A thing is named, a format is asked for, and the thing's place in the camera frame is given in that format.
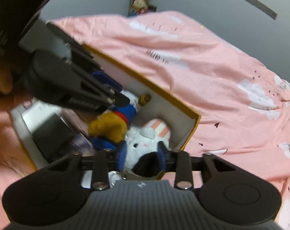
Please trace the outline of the white striped-hat plush toy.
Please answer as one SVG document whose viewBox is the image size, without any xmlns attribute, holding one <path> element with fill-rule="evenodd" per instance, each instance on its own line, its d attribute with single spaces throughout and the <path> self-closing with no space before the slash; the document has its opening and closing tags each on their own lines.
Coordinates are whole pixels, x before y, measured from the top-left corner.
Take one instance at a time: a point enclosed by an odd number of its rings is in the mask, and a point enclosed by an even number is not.
<svg viewBox="0 0 290 230">
<path fill-rule="evenodd" d="M 160 118 L 152 119 L 142 127 L 131 127 L 125 138 L 127 154 L 124 171 L 145 178 L 161 173 L 157 145 L 163 141 L 169 150 L 170 136 L 170 128 Z"/>
</svg>

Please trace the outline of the brown sailor plush toy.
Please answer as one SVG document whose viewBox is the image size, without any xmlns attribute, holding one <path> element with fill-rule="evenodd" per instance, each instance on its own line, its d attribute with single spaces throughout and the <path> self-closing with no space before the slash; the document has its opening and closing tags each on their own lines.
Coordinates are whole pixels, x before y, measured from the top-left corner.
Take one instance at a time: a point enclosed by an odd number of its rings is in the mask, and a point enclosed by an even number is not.
<svg viewBox="0 0 290 230">
<path fill-rule="evenodd" d="M 121 94 L 130 100 L 128 105 L 114 106 L 88 125 L 89 141 L 97 150 L 115 150 L 125 140 L 135 115 L 151 101 L 149 94 L 138 96 L 128 90 L 122 90 Z"/>
</svg>

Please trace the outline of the illustrated lady card box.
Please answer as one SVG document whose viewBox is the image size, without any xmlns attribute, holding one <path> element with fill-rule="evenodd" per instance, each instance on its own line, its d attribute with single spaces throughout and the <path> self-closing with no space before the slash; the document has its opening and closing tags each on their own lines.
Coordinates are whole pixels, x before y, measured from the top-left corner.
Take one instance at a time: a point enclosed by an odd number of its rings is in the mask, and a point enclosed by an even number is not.
<svg viewBox="0 0 290 230">
<path fill-rule="evenodd" d="M 82 154 L 83 156 L 91 156 L 95 154 L 95 148 L 92 143 L 81 133 L 75 135 L 70 140 L 70 146 L 72 151 Z"/>
</svg>

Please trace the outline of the white glossy box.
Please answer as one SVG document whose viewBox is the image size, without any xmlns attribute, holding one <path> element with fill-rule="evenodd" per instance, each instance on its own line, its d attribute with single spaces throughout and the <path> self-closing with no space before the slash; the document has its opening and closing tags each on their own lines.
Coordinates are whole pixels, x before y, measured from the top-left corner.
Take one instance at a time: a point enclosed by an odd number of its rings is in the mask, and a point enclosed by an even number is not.
<svg viewBox="0 0 290 230">
<path fill-rule="evenodd" d="M 61 115 L 61 111 L 59 106 L 36 101 L 22 113 L 22 118 L 29 132 L 34 133 L 54 114 Z"/>
</svg>

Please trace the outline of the black rectangular box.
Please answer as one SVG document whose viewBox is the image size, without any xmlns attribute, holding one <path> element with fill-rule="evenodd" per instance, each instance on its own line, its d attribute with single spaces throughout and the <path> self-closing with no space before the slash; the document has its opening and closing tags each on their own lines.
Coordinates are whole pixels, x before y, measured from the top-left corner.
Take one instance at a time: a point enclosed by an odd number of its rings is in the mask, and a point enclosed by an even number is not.
<svg viewBox="0 0 290 230">
<path fill-rule="evenodd" d="M 36 146 L 48 163 L 59 159 L 56 152 L 73 136 L 74 132 L 56 113 L 32 133 Z"/>
</svg>

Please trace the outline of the orange cardboard storage box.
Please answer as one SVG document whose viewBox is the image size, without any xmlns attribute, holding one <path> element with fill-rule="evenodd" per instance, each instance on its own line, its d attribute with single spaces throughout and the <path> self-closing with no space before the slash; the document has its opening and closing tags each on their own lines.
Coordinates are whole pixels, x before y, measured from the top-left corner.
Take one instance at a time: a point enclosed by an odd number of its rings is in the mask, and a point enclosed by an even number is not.
<svg viewBox="0 0 290 230">
<path fill-rule="evenodd" d="M 107 74 L 123 85 L 124 89 L 137 95 L 149 94 L 151 96 L 151 102 L 133 119 L 132 127 L 142 127 L 148 121 L 160 118 L 165 121 L 171 130 L 169 149 L 173 151 L 183 150 L 196 131 L 200 115 L 170 93 L 121 62 L 90 46 L 85 48 L 102 65 Z M 23 121 L 22 113 L 26 109 L 23 105 L 19 105 L 10 112 L 10 116 L 16 134 L 22 143 L 23 150 L 28 155 L 34 170 L 38 170 L 47 166 L 48 161 L 39 151 L 33 140 L 32 133 L 29 132 Z M 84 112 L 73 113 L 62 108 L 61 115 L 58 116 L 61 117 L 71 130 L 81 131 L 81 125 L 77 123 L 77 120 L 86 121 L 94 117 L 94 114 Z"/>
</svg>

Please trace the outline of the pink cloud-print duvet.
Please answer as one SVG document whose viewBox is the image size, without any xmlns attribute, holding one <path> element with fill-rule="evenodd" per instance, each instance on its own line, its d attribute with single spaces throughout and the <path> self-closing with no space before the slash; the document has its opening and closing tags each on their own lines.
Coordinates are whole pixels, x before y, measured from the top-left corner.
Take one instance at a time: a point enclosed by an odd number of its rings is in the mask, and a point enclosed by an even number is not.
<svg viewBox="0 0 290 230">
<path fill-rule="evenodd" d="M 152 178 L 117 148 L 34 170 L 0 113 L 0 229 L 290 229 L 290 83 L 175 11 L 51 21 L 200 115 Z"/>
</svg>

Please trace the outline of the grey wall switch panel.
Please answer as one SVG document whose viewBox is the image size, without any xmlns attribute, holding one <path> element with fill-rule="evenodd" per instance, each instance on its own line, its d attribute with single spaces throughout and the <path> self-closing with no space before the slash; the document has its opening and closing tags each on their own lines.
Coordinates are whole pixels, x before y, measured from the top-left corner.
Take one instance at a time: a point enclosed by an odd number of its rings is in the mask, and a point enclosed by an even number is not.
<svg viewBox="0 0 290 230">
<path fill-rule="evenodd" d="M 264 3 L 261 3 L 259 0 L 245 0 L 245 1 L 251 4 L 252 6 L 256 7 L 257 9 L 259 9 L 260 11 L 264 12 L 273 20 L 277 19 L 278 14 L 274 10 L 266 6 Z"/>
</svg>

